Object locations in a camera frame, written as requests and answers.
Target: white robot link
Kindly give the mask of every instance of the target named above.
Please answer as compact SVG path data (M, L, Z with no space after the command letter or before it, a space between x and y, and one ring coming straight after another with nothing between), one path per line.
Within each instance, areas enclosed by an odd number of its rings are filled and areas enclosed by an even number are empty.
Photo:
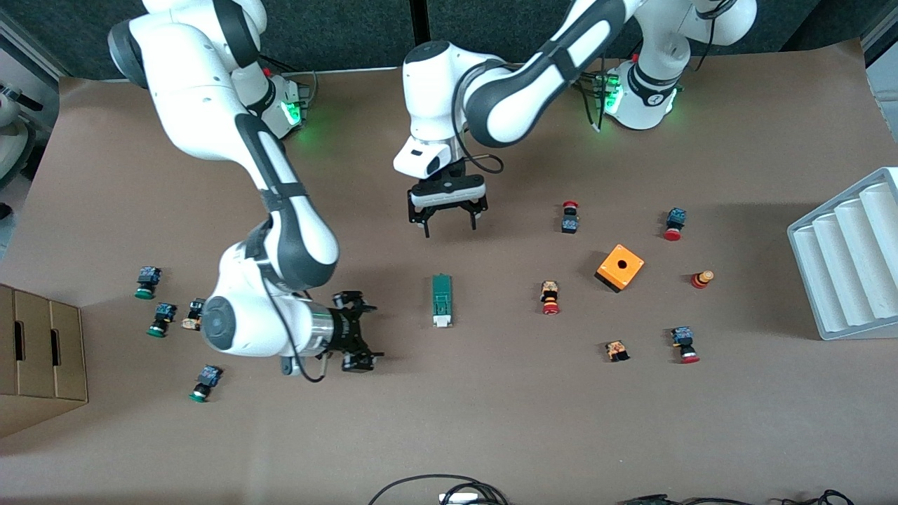
M149 88L176 147L197 158L242 165L269 212L245 241L222 255L218 283L203 308L207 343L238 356L279 355L285 375L302 374L313 382L320 379L306 373L304 358L331 351L343 353L346 371L373 369L382 353L372 352L362 339L359 318L376 307L358 291L335 295L336 308L297 295L330 279L339 247L283 145L262 119L247 112L232 80L234 70L253 65L258 56L265 27L261 4L144 4L149 14L128 22L128 33L110 35L117 65ZM129 51L140 59L121 60Z
M216 50L226 62L236 65L231 71L231 82L240 102L250 114L261 118L277 138L284 138L303 125L297 84L280 75L266 77L259 65L259 36L268 25L260 1L145 0L144 7L149 14L120 22L112 27L108 37L112 59L132 83L147 87L142 50L135 43L134 32L148 31L160 24L186 24L208 32L211 40L216 39L213 34L219 35L221 46ZM216 25L219 20L224 20L224 24ZM225 34L236 45L223 39Z
M689 61L685 37L731 44L748 31L755 0L573 0L559 30L523 66L431 41L414 48L402 66L411 136L393 167L419 179L408 192L409 221L424 227L446 208L471 214L471 227L487 209L486 183L466 175L467 162L488 173L465 147L463 128L487 147L516 144L546 107L581 73L634 15L644 32L637 64L609 74L626 76L610 114L630 128L651 128L664 117Z

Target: cardboard box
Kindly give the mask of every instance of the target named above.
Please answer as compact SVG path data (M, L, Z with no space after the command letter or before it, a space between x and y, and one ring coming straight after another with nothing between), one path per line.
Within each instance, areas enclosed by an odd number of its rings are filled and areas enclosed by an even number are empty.
M80 311L0 285L0 437L85 403Z

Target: table surface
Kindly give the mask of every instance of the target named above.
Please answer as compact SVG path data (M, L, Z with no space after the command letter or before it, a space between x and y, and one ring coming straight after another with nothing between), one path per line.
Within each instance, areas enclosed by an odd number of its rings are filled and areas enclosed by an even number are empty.
M613 503L666 492L764 502L832 487L894 503L898 341L823 342L786 227L882 165L893 142L857 42L709 58L658 128L586 123L564 93L496 154L490 210L469 229L407 221L413 181L392 169L408 135L399 70L323 75L287 152L342 247L313 295L361 289L380 310L375 372L318 385L277 359L225 356L180 328L147 337L158 299L205 297L221 252L265 216L236 164L178 151L146 91L66 80L62 114L0 281L84 311L91 401L0 440L9 503L365 503L404 476L461 473L522 504ZM482 149L474 148L475 153ZM580 203L580 231L559 232ZM689 221L661 238L672 207ZM593 272L615 244L646 262L612 293ZM688 275L711 269L704 291ZM453 276L455 325L431 327L430 276ZM543 280L561 313L540 312ZM678 364L665 329L690 325ZM610 363L621 339L632 357ZM205 405L187 396L225 369ZM433 503L448 482L385 503Z

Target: orange push button enclosure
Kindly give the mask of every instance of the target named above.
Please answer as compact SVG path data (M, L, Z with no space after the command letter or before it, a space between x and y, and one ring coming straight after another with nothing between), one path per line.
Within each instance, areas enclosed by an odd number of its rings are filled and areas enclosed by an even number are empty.
M645 262L636 254L623 245L617 244L612 253L605 258L605 261L602 261L602 265L595 271L595 278L615 293L620 293L622 289L629 286L644 264Z

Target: gray wall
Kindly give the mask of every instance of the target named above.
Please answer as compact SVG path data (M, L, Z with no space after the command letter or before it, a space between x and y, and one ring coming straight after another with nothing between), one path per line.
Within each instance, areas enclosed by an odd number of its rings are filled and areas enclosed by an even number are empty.
M752 31L710 54L812 49L857 37L886 0L757 0ZM409 0L263 0L269 29L263 53L302 70L397 66L414 46ZM568 0L427 0L431 38L526 60L557 29ZM118 78L106 34L140 15L139 0L0 0L0 9L56 56L72 75ZM626 55L639 40L635 21L609 48ZM693 46L701 53L701 44Z

